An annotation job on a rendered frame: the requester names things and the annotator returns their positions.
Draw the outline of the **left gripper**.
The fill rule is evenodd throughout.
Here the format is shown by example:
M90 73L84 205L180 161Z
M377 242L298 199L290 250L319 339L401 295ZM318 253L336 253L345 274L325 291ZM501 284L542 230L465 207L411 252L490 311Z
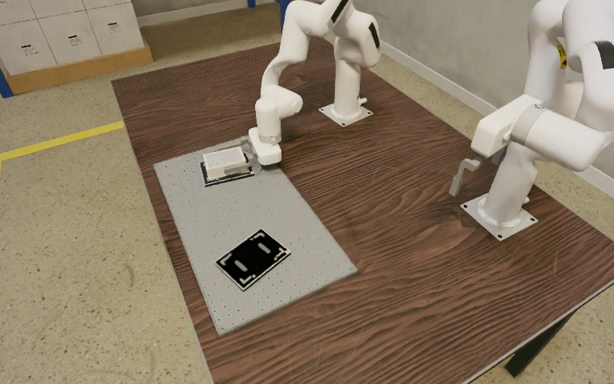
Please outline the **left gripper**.
M459 193L466 168L474 172L481 167L485 159L492 155L491 162L497 166L501 164L508 144L513 142L511 139L512 128L523 111L534 103L538 106L543 104L542 101L523 94L480 120L471 144L471 149L475 151L475 158L473 160L466 158L460 163L459 170L454 175L449 190L453 197Z

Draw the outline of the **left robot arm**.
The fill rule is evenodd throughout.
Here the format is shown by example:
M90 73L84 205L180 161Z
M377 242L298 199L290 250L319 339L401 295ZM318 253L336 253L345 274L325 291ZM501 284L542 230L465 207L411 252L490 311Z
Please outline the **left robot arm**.
M581 172L614 141L614 0L539 1L528 20L528 50L523 94L543 104L517 119L514 142L476 208L501 229L520 223L537 176L534 161ZM583 82L565 78L567 63Z

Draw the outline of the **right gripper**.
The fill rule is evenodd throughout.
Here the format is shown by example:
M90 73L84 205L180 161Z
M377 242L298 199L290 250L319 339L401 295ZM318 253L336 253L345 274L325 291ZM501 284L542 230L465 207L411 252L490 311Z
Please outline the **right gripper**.
M252 154L248 154L249 162L241 165L227 166L224 167L224 172L230 173L237 171L241 168L246 168L254 165L254 159L257 158L258 161L263 165L274 164L281 161L281 148L279 147L278 142L275 144L263 143L259 140L257 127L251 128L249 130L249 138L245 139L245 136L241 137L241 141L238 143L219 146L217 151L220 150L228 150L238 146L244 146L245 144L249 144L249 147L252 148Z

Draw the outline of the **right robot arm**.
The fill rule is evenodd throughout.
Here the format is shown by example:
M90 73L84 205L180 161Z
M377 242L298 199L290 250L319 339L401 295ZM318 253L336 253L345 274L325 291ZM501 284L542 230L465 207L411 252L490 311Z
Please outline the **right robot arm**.
M261 99L255 105L258 137L263 143L280 141L281 120L294 116L303 106L298 94L278 86L278 82L289 64L306 60L311 35L323 38L333 30L337 36L333 46L336 77L331 115L342 120L358 118L360 105L367 102L366 98L358 100L360 66L374 67L381 58L376 19L355 10L353 0L312 1L321 5L306 1L293 1L288 5L279 54L263 75Z

